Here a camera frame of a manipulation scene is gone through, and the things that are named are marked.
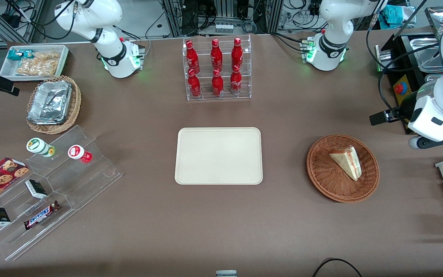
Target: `table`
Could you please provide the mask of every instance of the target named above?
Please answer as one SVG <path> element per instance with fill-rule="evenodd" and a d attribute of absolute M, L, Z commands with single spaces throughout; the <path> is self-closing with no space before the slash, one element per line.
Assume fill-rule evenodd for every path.
<path fill-rule="evenodd" d="M 372 32 L 383 45 L 390 32 Z M 14 262 L 0 276 L 310 276 L 322 260 L 350 261 L 362 275 L 443 276 L 443 184 L 434 163 L 443 147 L 413 150 L 399 123 L 370 126 L 385 109 L 377 73 L 355 32 L 332 72 L 303 65 L 270 35 L 252 35 L 253 98 L 188 102 L 181 39 L 155 40 L 145 67 L 114 79 L 91 44 L 68 44 L 65 70 L 83 94 L 77 124 L 124 176 Z M 0 93 L 0 158 L 25 160 L 35 84 Z M 174 181 L 184 127 L 257 127 L 264 180 L 255 186 L 181 186 Z M 319 137 L 362 140 L 380 165 L 378 189 L 336 203 L 311 183 L 306 153 Z M 50 142 L 56 136 L 38 135 Z M 354 276 L 333 262 L 322 276 Z"/>

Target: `candy bar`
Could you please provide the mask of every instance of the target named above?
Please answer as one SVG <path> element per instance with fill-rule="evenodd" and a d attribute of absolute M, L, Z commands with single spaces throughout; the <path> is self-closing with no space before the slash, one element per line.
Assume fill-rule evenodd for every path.
<path fill-rule="evenodd" d="M 25 221 L 23 224 L 25 225 L 25 229 L 29 230 L 33 226 L 37 225 L 37 223 L 43 221 L 47 216 L 50 216 L 54 211 L 59 209 L 61 206 L 59 206 L 58 201 L 55 200 L 54 203 L 46 207 L 44 210 L 36 214 L 34 217 L 32 217 L 30 220 Z"/>

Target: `wicker basket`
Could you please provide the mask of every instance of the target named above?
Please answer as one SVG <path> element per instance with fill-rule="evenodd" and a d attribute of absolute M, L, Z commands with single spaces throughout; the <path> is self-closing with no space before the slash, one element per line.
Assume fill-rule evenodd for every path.
<path fill-rule="evenodd" d="M 68 116 L 66 121 L 62 125 L 37 125 L 33 124 L 30 121 L 27 120 L 27 124 L 30 126 L 30 128 L 36 132 L 39 133 L 46 133 L 48 135 L 55 135 L 57 133 L 62 133 L 66 131 L 67 129 L 71 128 L 76 121 L 76 118 L 78 117 L 78 114 L 80 112 L 80 105 L 81 105 L 81 92 L 80 88 L 76 85 L 76 83 L 73 81 L 73 79 L 67 77 L 67 76 L 60 76 L 55 77 L 49 80 L 45 80 L 44 82 L 57 82 L 57 81 L 66 81 L 73 85 L 73 92 L 72 92 L 72 98 L 69 102 L 69 110 L 68 110 Z M 33 103 L 33 97 L 35 96 L 35 92 L 37 91 L 37 88 L 33 90 L 32 95 L 30 96 L 30 100 L 28 101 L 27 105 L 27 112 L 30 112 L 30 108 L 32 107 Z"/>
<path fill-rule="evenodd" d="M 331 150 L 350 145 L 355 147 L 362 167 L 358 181 L 353 181 L 329 156 Z M 360 140 L 349 135 L 327 135 L 317 140 L 307 154 L 307 172 L 319 191 L 342 203 L 368 198 L 377 188 L 380 176 L 374 154 Z"/>

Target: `clear acrylic bottle rack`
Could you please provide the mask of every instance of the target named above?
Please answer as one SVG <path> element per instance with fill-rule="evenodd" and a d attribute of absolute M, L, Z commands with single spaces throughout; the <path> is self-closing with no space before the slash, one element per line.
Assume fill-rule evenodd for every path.
<path fill-rule="evenodd" d="M 243 63 L 240 69 L 242 75 L 242 88 L 239 95 L 233 95 L 230 93 L 230 75 L 232 74 L 232 49 L 233 40 L 239 37 L 241 39 L 241 46 L 244 51 Z M 183 39 L 182 47 L 182 58 L 184 65 L 184 77 L 186 79 L 186 96 L 188 100 L 235 100 L 240 98 L 251 98 L 252 96 L 252 86 L 251 86 L 251 37 L 249 35 L 227 35 L 223 37 L 213 37 L 218 39 L 220 43 L 220 49 L 223 53 L 223 70 L 221 72 L 221 77 L 223 79 L 223 89 L 225 93 L 223 97 L 216 98 L 213 96 L 213 88 L 211 85 L 211 79 L 213 78 L 213 66 L 211 65 L 211 40 L 206 41 L 202 37 L 189 37 Z M 197 74 L 199 78 L 199 83 L 201 85 L 201 97 L 194 98 L 189 90 L 188 84 L 188 63 L 186 59 L 186 41 L 191 40 L 194 49 L 199 57 L 199 68 L 200 72 Z"/>
<path fill-rule="evenodd" d="M 18 258 L 122 176 L 94 140 L 93 135 L 76 125 L 50 143 L 56 148 L 52 157 L 31 156 L 27 161 L 33 173 L 27 173 L 0 194 L 0 207 L 6 209 L 11 220 L 9 225 L 0 227 L 0 249 L 5 260 Z M 88 164 L 68 157 L 67 150 L 74 144 L 92 153 L 93 159 Z M 42 200 L 32 197 L 25 186 L 28 179 L 39 181 L 48 196 Z M 25 230 L 23 222 L 55 200 L 61 208 Z"/>

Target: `coca-cola bottle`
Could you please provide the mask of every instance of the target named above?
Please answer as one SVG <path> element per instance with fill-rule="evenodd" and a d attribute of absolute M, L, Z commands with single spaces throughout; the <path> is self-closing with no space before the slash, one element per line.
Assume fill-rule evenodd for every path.
<path fill-rule="evenodd" d="M 194 50 L 192 46 L 192 41 L 188 40 L 186 42 L 186 47 L 188 49 L 186 53 L 186 58 L 188 60 L 189 68 L 194 70 L 195 74 L 199 73 L 199 58 L 197 57 L 197 52 Z"/>
<path fill-rule="evenodd" d="M 194 69 L 190 68 L 188 70 L 188 84 L 189 90 L 191 91 L 192 97 L 201 97 L 201 85 L 199 84 L 199 79 L 197 78 Z"/>
<path fill-rule="evenodd" d="M 232 49 L 232 68 L 234 65 L 238 65 L 239 68 L 242 67 L 242 54 L 244 51 L 242 50 L 242 40 L 239 37 L 236 37 L 233 40 L 233 49 Z"/>
<path fill-rule="evenodd" d="M 233 95 L 239 95 L 242 88 L 242 75 L 238 65 L 232 67 L 232 75 L 230 75 L 230 92 Z"/>
<path fill-rule="evenodd" d="M 211 41 L 211 64 L 213 65 L 213 69 L 223 70 L 223 54 L 220 49 L 220 43 L 215 38 Z"/>
<path fill-rule="evenodd" d="M 220 77 L 220 70 L 213 70 L 213 79 L 211 79 L 213 85 L 213 96 L 216 98 L 223 97 L 223 79 Z"/>

